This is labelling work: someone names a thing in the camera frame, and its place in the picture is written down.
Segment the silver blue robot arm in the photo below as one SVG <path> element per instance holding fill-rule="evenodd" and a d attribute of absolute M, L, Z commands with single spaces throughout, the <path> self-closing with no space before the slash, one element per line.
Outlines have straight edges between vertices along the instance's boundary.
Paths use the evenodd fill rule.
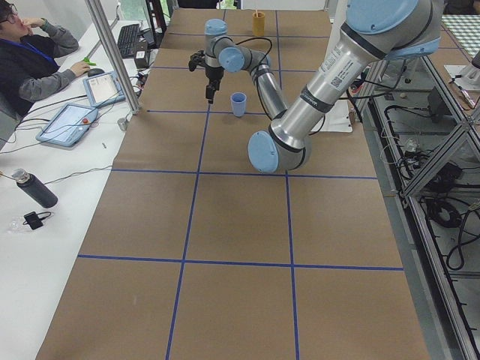
<path fill-rule="evenodd" d="M 267 130 L 247 145 L 251 165 L 261 173 L 294 170 L 310 157 L 309 133 L 371 63 L 434 53 L 440 45 L 442 1 L 348 1 L 339 40 L 292 105 L 269 67 L 265 53 L 238 45 L 222 19 L 205 23 L 201 52 L 212 101 L 223 73 L 247 71 L 271 118 Z"/>

